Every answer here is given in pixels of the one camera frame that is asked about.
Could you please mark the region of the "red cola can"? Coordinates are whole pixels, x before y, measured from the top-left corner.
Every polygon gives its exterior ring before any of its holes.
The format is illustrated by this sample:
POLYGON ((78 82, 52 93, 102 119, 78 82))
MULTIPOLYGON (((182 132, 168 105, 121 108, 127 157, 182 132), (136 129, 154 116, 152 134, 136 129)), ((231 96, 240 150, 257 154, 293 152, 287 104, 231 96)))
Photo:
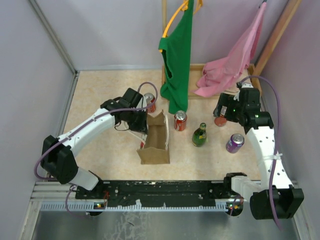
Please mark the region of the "red cola can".
POLYGON ((155 100, 156 100, 155 96, 152 93, 145 93, 144 94, 144 99, 145 99, 145 102, 146 102, 147 106, 153 104, 152 106, 150 106, 147 109, 147 112, 148 113, 154 113, 156 111, 156 104, 154 103, 155 100))
POLYGON ((183 110, 179 110, 174 115, 174 128, 177 131, 184 131, 187 125, 187 114, 183 110))

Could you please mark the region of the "orange-red soda can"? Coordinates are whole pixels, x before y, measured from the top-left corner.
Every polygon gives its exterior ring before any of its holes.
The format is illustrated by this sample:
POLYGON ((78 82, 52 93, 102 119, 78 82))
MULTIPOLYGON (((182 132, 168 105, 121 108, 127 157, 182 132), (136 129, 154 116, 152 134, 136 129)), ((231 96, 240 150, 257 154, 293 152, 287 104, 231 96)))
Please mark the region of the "orange-red soda can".
POLYGON ((223 116, 223 115, 220 115, 218 117, 216 117, 214 119, 214 123, 218 126, 218 127, 223 127, 226 125, 227 123, 227 119, 223 116))

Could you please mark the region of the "burlap canvas bag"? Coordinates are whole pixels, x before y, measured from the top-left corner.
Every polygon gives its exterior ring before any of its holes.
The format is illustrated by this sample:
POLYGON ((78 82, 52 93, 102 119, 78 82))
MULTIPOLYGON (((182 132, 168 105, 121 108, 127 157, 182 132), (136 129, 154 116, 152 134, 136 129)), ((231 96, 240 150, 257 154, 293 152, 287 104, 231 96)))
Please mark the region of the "burlap canvas bag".
POLYGON ((162 110, 158 115, 147 115, 148 133, 143 146, 137 149, 141 165, 170 164, 169 120, 162 110))

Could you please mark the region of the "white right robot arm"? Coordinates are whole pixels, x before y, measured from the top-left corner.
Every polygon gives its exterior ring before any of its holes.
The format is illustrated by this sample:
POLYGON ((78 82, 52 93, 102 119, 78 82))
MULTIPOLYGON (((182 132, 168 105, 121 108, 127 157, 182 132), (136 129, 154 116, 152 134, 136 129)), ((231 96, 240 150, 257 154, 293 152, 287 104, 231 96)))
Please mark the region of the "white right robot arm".
POLYGON ((260 92, 244 87, 237 95, 219 96, 215 117, 222 115, 229 122, 240 124, 254 148, 260 183, 250 180, 242 172, 228 173, 223 192, 229 198, 238 194, 249 201, 256 220, 291 219, 304 200, 303 190, 295 188, 282 164, 278 152, 274 123, 269 112, 261 110, 260 92))

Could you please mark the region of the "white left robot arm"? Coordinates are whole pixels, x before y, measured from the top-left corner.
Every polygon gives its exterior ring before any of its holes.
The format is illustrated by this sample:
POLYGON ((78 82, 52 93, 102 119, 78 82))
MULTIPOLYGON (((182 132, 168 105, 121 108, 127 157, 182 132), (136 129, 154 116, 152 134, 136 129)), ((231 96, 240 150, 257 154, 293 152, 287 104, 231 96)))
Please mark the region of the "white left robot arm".
POLYGON ((62 185, 82 187, 97 199, 104 186, 94 173, 78 166, 76 156, 95 137, 116 124, 126 122, 130 131, 148 133, 147 109, 144 96, 128 88, 123 96, 109 99, 83 123, 58 137, 48 136, 43 141, 40 166, 62 185))

